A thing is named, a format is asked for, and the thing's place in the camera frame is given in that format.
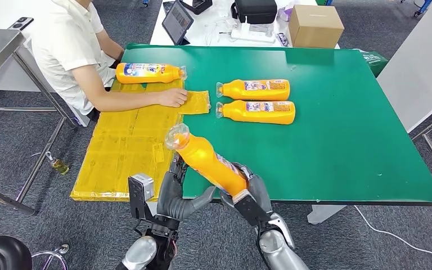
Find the black stool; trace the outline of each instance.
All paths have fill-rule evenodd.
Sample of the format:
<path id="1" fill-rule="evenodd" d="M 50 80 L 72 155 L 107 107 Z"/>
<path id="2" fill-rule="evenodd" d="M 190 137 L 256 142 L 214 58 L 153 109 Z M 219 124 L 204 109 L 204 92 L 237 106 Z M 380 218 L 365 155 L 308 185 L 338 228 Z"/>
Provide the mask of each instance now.
<path id="1" fill-rule="evenodd" d="M 62 254 L 69 250 L 68 245 L 62 245 L 56 251 L 40 251 L 30 255 L 30 251 L 21 241 L 9 237 L 0 236 L 0 270 L 32 270 L 32 258 L 39 255 L 49 255 L 42 270 L 47 270 L 53 258 L 57 258 L 63 270 L 68 270 Z"/>

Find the man's arm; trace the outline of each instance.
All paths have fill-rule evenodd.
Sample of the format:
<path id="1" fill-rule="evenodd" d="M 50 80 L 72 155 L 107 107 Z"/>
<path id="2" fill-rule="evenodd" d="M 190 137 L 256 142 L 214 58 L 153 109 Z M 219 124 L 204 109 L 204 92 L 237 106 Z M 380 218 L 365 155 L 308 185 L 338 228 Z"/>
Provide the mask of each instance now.
<path id="1" fill-rule="evenodd" d="M 126 111 L 154 104 L 180 107 L 187 99 L 187 91 L 179 88 L 149 93 L 106 92 L 102 79 L 93 65 L 72 69 L 72 74 L 87 98 L 99 111 Z"/>
<path id="2" fill-rule="evenodd" d="M 98 43 L 100 44 L 100 49 L 102 49 L 104 53 L 106 53 L 113 59 L 121 61 L 123 55 L 123 48 L 109 37 L 107 31 L 105 31 L 104 29 L 98 32 L 96 35 Z"/>

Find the black case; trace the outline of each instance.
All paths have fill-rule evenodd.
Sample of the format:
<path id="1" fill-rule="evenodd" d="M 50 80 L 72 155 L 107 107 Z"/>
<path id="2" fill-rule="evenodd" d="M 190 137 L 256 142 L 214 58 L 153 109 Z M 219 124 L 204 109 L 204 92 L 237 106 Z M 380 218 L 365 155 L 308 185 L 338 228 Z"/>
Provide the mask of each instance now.
<path id="1" fill-rule="evenodd" d="M 183 5 L 183 7 L 187 8 L 194 14 L 199 15 L 213 5 L 213 0 L 193 0 L 192 6 L 184 3 L 183 1 L 180 1 L 180 3 Z"/>
<path id="2" fill-rule="evenodd" d="M 248 24 L 271 24 L 277 15 L 275 0 L 235 0 L 231 5 L 231 15 L 234 19 Z"/>

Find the yellow plastic sheet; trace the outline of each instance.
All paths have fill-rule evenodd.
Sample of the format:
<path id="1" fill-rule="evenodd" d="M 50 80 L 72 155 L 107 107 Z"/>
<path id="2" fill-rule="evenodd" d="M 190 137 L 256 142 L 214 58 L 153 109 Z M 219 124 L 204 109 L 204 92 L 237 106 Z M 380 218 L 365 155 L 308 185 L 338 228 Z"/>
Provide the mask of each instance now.
<path id="1" fill-rule="evenodd" d="M 183 87 L 172 83 L 120 84 L 112 91 L 143 93 Z M 123 112 L 102 112 L 87 148 L 70 197 L 80 201 L 128 201 L 128 177 L 145 173 L 155 181 L 158 198 L 161 181 L 173 152 L 164 145 L 168 130 L 183 121 L 182 114 L 204 114 L 210 109 L 207 91 L 188 93 L 180 108 L 153 105 Z"/>

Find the green tabletop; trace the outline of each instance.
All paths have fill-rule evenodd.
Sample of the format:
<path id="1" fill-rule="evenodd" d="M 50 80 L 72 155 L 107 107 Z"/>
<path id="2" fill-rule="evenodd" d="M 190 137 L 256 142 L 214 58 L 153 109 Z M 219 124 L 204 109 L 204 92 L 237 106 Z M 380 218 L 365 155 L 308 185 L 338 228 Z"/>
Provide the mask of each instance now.
<path id="1" fill-rule="evenodd" d="M 123 62 L 186 66 L 185 88 L 209 90 L 211 112 L 185 115 L 195 136 L 265 181 L 272 200 L 432 205 L 432 175 L 359 52 L 344 49 L 142 46 Z M 216 82 L 287 79 L 291 125 L 217 119 Z M 189 169 L 184 196 L 209 182 Z"/>

